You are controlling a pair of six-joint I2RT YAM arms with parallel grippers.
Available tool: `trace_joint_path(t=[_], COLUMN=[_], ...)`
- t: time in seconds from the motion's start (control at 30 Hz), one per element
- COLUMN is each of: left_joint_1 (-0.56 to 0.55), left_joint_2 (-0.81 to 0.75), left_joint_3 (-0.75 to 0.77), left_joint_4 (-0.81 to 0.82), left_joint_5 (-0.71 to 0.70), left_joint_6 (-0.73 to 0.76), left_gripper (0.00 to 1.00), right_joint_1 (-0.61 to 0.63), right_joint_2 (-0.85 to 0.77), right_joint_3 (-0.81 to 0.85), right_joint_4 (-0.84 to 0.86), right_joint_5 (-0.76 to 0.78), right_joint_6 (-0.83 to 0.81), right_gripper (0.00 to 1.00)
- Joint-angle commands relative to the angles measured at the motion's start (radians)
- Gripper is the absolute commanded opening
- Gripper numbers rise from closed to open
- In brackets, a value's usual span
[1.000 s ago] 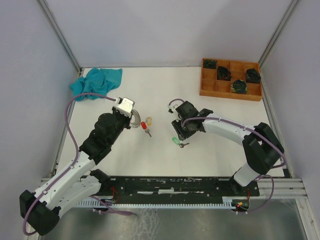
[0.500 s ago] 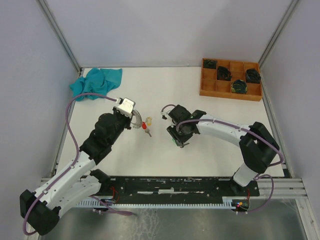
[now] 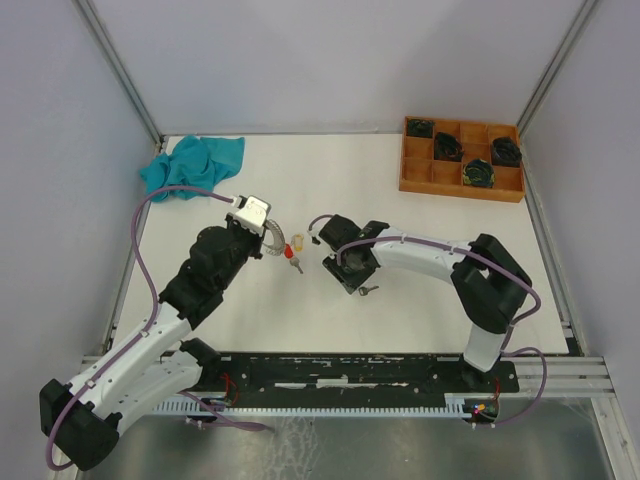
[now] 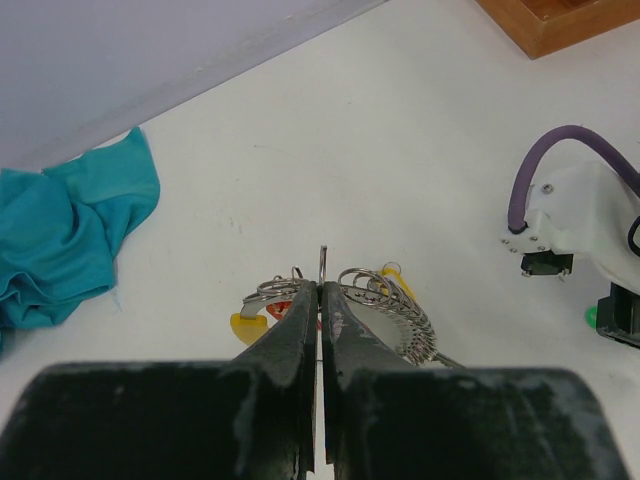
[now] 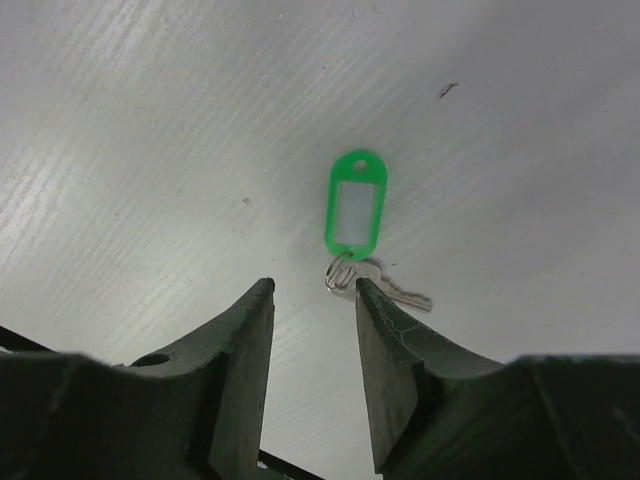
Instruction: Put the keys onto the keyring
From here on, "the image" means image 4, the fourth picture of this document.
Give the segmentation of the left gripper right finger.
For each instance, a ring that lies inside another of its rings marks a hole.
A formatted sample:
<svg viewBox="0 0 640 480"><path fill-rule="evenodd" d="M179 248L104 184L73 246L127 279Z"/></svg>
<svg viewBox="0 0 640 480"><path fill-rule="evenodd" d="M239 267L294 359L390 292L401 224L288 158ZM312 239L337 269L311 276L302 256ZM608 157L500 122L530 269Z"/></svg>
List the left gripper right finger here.
<svg viewBox="0 0 640 480"><path fill-rule="evenodd" d="M339 479L625 479L600 403L571 371L420 369L322 289L327 461Z"/></svg>

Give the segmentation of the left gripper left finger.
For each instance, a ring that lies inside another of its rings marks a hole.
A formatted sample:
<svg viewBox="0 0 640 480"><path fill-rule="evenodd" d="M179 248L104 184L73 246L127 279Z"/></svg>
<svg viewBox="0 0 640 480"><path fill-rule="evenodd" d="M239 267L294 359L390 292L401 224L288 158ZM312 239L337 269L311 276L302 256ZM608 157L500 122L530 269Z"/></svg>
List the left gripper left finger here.
<svg viewBox="0 0 640 480"><path fill-rule="evenodd" d="M5 479L302 479L314 469L316 285L229 361L43 369L1 435Z"/></svg>

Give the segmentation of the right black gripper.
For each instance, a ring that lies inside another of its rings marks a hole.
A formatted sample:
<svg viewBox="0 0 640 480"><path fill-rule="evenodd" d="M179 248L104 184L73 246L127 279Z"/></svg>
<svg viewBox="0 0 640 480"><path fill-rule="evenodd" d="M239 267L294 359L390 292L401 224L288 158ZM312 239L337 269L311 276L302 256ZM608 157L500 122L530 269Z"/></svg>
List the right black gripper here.
<svg viewBox="0 0 640 480"><path fill-rule="evenodd" d="M596 332L608 339L640 347L639 295L614 283L597 304Z"/></svg>

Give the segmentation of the green key tag with key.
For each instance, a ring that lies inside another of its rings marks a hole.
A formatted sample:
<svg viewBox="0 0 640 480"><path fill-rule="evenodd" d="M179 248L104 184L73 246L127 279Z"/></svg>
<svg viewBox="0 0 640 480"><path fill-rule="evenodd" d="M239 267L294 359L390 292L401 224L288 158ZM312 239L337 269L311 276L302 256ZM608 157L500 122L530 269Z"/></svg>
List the green key tag with key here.
<svg viewBox="0 0 640 480"><path fill-rule="evenodd" d="M589 307L585 312L585 322L593 330L597 328L598 307Z"/></svg>

